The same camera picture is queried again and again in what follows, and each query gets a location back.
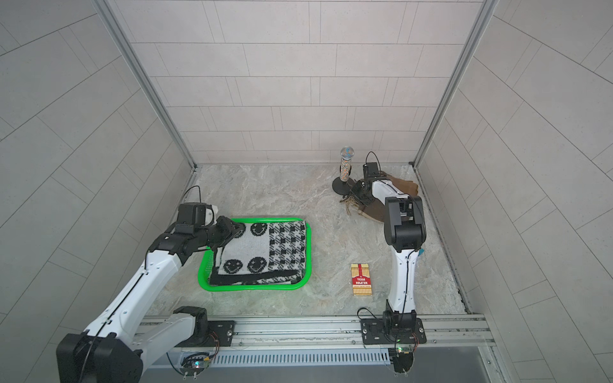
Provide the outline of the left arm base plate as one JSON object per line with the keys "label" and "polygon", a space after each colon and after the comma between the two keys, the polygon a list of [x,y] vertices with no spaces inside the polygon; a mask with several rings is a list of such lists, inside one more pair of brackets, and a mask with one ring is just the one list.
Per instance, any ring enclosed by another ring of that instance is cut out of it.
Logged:
{"label": "left arm base plate", "polygon": [[230,347],[235,333],[235,321],[209,321],[201,347]]}

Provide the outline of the grey black checkered scarf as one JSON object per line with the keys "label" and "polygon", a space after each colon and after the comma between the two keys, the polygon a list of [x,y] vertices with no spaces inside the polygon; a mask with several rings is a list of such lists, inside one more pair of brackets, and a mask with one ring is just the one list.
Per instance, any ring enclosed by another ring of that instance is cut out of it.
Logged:
{"label": "grey black checkered scarf", "polygon": [[302,279],[298,275],[292,276],[273,276],[273,277],[256,277],[247,275],[220,275],[213,276],[209,279],[211,286],[251,286],[251,285],[279,285],[279,284],[297,284]]}

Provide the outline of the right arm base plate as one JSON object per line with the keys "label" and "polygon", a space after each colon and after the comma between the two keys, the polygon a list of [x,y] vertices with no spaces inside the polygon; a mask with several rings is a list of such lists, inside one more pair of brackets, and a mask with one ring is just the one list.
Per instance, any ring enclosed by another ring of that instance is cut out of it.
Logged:
{"label": "right arm base plate", "polygon": [[418,344],[418,346],[427,343],[426,330],[422,320],[416,318],[414,330],[401,329],[398,332],[396,329],[386,329],[382,319],[361,319],[362,342],[364,345],[408,345]]}

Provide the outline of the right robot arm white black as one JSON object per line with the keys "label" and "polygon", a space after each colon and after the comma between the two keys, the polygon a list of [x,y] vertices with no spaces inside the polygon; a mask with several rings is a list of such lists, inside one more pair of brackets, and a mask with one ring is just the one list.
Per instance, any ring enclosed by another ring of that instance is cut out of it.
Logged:
{"label": "right robot arm white black", "polygon": [[393,256],[390,293],[382,316],[383,329],[390,337],[412,334],[417,329],[415,274],[427,233],[417,185],[409,185],[400,189],[390,179],[359,180],[350,191],[359,207],[373,207],[374,217],[382,219],[385,241]]}

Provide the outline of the brown plaid fringed scarf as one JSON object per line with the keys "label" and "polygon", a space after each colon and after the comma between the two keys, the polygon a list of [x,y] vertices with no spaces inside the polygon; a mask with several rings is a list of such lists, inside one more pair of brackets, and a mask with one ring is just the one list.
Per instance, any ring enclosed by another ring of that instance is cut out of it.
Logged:
{"label": "brown plaid fringed scarf", "polygon": [[[401,192],[411,196],[418,196],[419,186],[413,182],[413,180],[399,179],[385,172],[383,172],[383,174],[387,176],[394,187],[398,188]],[[384,205],[377,199],[371,204],[365,205],[355,196],[349,195],[344,197],[340,203],[345,204],[346,213],[348,215],[356,212],[369,220],[374,220],[380,223],[382,223],[384,220]]]}

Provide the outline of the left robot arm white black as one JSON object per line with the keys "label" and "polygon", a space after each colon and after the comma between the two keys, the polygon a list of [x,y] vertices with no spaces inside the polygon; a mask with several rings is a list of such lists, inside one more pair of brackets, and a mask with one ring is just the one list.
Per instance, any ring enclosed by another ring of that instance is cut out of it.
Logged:
{"label": "left robot arm white black", "polygon": [[137,329],[167,282],[199,250],[225,247],[240,230],[220,216],[210,223],[172,224],[154,240],[135,275],[80,334],[56,349],[62,382],[138,382],[155,361],[184,341],[211,338],[204,308],[186,306],[143,336]]}

